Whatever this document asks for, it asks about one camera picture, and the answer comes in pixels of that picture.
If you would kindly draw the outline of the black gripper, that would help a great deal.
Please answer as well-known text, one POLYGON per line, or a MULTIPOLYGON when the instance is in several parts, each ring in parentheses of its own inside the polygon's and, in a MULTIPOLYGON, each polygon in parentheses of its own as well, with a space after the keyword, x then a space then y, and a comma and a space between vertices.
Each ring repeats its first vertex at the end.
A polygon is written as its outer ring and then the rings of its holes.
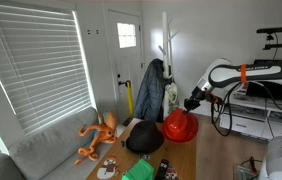
POLYGON ((195 87, 189 98, 184 100, 184 112, 189 113, 191 110, 195 110, 200 106, 200 102, 205 99, 206 92, 198 87, 195 87))

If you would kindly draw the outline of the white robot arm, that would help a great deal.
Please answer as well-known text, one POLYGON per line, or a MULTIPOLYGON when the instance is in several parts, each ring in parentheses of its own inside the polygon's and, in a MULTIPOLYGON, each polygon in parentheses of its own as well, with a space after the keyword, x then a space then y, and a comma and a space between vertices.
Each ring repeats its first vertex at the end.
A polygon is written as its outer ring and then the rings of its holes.
POLYGON ((191 96, 184 100, 185 112, 199 107, 205 94, 214 88, 225 88, 233 83, 249 81, 269 81, 282 85, 282 60, 241 65, 233 65, 225 58, 213 61, 194 87, 191 96))

